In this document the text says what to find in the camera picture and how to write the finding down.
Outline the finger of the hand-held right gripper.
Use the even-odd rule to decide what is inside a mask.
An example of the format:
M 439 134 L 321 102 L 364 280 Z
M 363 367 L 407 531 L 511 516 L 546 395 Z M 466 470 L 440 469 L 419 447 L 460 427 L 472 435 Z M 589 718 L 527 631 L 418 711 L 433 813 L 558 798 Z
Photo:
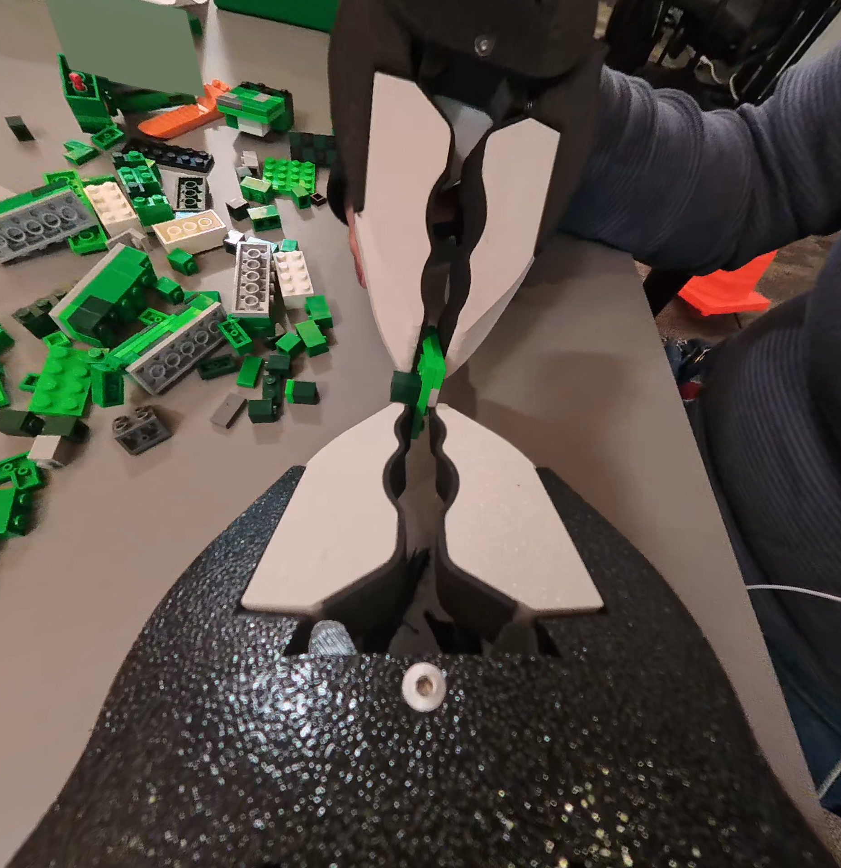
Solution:
M 439 105 L 405 78 L 373 74 L 364 202 L 354 217 L 375 323 L 394 369 L 409 372 L 426 301 L 438 318 L 448 298 L 433 253 L 429 203 L 451 175 L 454 129 Z
M 448 370 L 478 349 L 535 257 L 559 133 L 524 118 L 488 130 L 459 178 L 462 236 L 438 332 Z

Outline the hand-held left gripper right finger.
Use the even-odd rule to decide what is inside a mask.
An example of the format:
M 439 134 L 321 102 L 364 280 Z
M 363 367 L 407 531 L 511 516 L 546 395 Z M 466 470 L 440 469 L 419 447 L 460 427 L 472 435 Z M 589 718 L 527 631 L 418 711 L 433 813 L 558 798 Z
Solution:
M 437 593 L 452 616 L 562 616 L 604 602 L 534 463 L 452 407 L 430 419 L 444 504 Z

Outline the green stacked brick wall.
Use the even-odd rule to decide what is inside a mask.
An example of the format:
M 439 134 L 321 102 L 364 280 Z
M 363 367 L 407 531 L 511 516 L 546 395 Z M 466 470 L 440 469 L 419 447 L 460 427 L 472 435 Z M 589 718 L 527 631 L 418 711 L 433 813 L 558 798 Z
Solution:
M 112 349 L 122 331 L 147 308 L 147 292 L 156 274 L 149 255 L 129 245 L 116 245 L 79 279 L 50 312 L 70 339 Z

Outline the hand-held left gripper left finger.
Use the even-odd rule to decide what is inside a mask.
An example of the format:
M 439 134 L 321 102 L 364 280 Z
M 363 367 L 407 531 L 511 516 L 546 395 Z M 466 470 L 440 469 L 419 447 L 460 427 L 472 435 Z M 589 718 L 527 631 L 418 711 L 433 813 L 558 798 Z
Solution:
M 402 593 L 411 414 L 391 403 L 302 470 L 242 598 L 250 611 L 392 611 Z

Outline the green and white brick model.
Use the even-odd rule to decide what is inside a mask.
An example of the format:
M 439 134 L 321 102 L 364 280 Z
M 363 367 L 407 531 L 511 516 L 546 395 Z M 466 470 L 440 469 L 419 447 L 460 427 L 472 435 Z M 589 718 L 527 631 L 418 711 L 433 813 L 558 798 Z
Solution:
M 217 98 L 217 107 L 229 127 L 264 140 L 295 126 L 293 94 L 263 82 L 241 82 Z

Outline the light grey toy brick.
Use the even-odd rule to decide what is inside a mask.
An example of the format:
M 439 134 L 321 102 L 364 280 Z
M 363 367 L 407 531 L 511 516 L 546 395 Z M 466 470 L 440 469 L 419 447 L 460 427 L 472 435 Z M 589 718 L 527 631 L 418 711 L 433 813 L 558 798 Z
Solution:
M 239 241 L 228 295 L 228 313 L 239 318 L 268 319 L 274 304 L 274 250 L 266 241 Z

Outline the dark grey small brick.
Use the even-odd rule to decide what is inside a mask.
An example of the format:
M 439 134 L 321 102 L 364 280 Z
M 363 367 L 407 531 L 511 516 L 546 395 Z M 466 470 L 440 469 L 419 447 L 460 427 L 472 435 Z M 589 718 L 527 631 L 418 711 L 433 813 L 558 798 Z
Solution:
M 154 406 L 136 407 L 112 421 L 114 440 L 133 457 L 172 437 L 172 432 Z

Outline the green brick assembly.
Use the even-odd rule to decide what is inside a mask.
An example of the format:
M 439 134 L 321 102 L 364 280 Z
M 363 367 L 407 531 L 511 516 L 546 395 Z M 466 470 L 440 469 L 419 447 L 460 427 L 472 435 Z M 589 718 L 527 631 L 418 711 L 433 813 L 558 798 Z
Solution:
M 424 427 L 428 411 L 435 407 L 446 376 L 446 362 L 434 326 L 427 326 L 420 343 L 420 355 L 411 373 L 394 371 L 390 385 L 390 402 L 403 404 L 412 411 L 411 439 Z

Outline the orange brick separator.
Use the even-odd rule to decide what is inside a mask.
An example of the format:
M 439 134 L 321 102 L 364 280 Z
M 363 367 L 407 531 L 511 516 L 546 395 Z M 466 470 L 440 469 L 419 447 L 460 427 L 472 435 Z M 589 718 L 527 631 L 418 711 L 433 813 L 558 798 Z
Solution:
M 217 99 L 231 90 L 220 80 L 204 84 L 204 94 L 193 104 L 172 108 L 139 123 L 137 129 L 144 136 L 168 141 L 199 127 L 215 123 L 223 118 Z

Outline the person's torso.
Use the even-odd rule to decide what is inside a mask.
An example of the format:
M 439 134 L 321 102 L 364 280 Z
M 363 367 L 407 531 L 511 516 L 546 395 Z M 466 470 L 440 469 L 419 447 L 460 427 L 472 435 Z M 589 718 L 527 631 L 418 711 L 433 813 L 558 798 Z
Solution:
M 841 818 L 841 233 L 713 355 L 696 437 L 823 808 Z

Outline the green box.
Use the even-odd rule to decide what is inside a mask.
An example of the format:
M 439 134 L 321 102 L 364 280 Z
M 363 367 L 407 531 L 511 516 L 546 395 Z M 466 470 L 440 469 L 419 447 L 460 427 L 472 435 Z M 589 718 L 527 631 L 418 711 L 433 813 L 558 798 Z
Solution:
M 215 1 L 217 8 L 245 16 L 330 33 L 339 1 Z

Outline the white toy brick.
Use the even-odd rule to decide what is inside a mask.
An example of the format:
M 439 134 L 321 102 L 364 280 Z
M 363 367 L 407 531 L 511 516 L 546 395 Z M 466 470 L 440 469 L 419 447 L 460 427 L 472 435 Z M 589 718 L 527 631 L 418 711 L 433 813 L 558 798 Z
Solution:
M 87 183 L 83 190 L 108 237 L 116 237 L 128 229 L 142 230 L 137 213 L 115 180 Z
M 303 251 L 275 252 L 274 272 L 286 310 L 304 308 L 307 300 L 316 294 Z
M 229 232 L 229 228 L 212 209 L 157 223 L 149 229 L 166 254 L 180 249 L 191 255 L 222 246 Z

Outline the person's right hand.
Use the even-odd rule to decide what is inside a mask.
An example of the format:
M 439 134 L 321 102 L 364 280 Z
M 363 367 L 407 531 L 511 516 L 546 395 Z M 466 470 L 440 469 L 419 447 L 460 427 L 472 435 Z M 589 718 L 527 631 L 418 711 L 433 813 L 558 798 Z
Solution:
M 351 252 L 351 255 L 354 259 L 354 270 L 355 270 L 357 280 L 358 280 L 360 286 L 362 288 L 366 289 L 367 288 L 367 281 L 365 279 L 365 274 L 363 271 L 361 252 L 360 252 L 360 247 L 358 244 L 358 238 L 357 238 L 357 233 L 356 233 L 355 213 L 354 213 L 353 208 L 351 208 L 349 205 L 346 206 L 346 219 L 347 219 L 347 225 L 348 225 L 348 231 L 349 231 L 350 252 Z

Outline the orange traffic cone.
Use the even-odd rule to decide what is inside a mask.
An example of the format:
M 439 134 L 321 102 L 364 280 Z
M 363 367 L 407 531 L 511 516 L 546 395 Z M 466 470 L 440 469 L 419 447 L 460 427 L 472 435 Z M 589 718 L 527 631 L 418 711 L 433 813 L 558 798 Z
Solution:
M 771 251 L 758 256 L 736 270 L 720 269 L 705 276 L 691 277 L 677 297 L 705 319 L 739 313 L 764 313 L 770 308 L 771 302 L 756 288 L 776 254 L 776 251 Z

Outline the grey desk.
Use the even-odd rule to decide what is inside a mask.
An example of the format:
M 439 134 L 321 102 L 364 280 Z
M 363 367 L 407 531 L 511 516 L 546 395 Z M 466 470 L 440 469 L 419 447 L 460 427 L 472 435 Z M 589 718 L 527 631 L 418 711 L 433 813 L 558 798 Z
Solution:
M 341 224 L 279 208 L 334 345 L 314 406 L 211 415 L 190 373 L 133 458 L 120 408 L 0 542 L 0 866 L 836 866 L 631 259 L 555 235 L 452 407 L 538 470 L 604 605 L 452 616 L 410 443 L 392 611 L 241 604 L 307 462 L 389 403 Z

